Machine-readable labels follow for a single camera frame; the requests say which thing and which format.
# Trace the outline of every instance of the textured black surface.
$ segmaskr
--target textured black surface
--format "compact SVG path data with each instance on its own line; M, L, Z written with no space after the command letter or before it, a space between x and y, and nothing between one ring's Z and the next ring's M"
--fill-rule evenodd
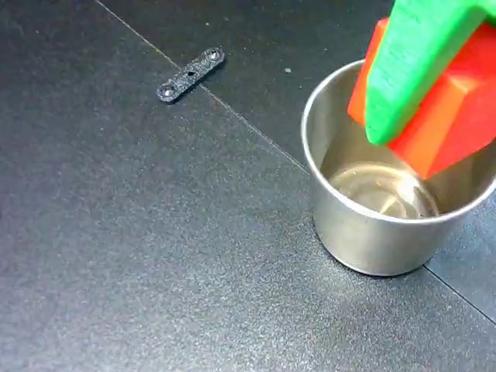
M363 58L392 0L102 0L175 63L220 45L205 85L303 163L299 125L312 89Z
M17 4L0 370L494 370L492 323L425 269L333 261L308 175L204 90L160 104L171 65L103 8Z

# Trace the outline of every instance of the orange block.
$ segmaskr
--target orange block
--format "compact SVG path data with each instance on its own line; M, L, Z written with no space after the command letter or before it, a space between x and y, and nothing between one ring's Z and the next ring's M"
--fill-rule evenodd
M376 25L348 113L365 125L367 76L387 28ZM481 25L441 74L398 138L387 146L429 178L496 137L496 27Z

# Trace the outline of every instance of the green object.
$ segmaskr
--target green object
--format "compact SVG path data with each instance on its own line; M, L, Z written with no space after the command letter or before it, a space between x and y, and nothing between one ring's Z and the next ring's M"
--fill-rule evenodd
M496 0L396 0L367 80L369 142L392 141Z

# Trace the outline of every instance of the stainless steel cup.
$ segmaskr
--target stainless steel cup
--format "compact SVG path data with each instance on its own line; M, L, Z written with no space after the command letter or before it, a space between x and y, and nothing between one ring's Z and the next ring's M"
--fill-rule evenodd
M387 147L369 144L348 116L362 63L340 68L313 91L301 140L325 248L356 271L391 276L424 264L459 217L495 189L496 141L423 181Z

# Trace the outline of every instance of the cup rim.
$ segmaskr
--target cup rim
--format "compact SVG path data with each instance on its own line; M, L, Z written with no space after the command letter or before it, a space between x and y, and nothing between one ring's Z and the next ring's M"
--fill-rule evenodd
M305 110L303 111L303 115L301 116L301 142L303 144L303 150L305 151L305 158L307 160L308 165L312 171L313 176L317 179L317 181L323 186L327 192L331 193L332 196L337 198L342 204L344 204L347 208L371 219L381 220L385 222L393 222L398 224L405 225L432 225L436 223L446 222L451 219L455 219L456 217L460 217L463 214L469 212L471 209L478 206L481 202L483 202L496 188L496 177L493 181L486 187L484 192L482 192L479 196L477 196L470 203L465 204L463 207L455 209L451 212L448 212L443 215L438 215L436 217L426 217L423 219L400 219L398 217L391 217L389 215L383 215L379 212L375 212L372 209L369 209L356 201L353 201L350 198L347 198L345 195L341 194L337 191L322 175L319 168L316 166L313 156L310 152L310 146L308 145L308 137L307 137L307 127L308 127L308 116L310 111L312 110L312 106L314 105L315 99L319 95L319 93L335 78L340 76L341 74L347 72L348 70L354 68L357 65L361 65L365 60L356 60L349 64L346 64L339 68L338 70L333 71L328 77L326 77L323 81L317 85L317 87L313 90L308 97L308 100L305 104Z

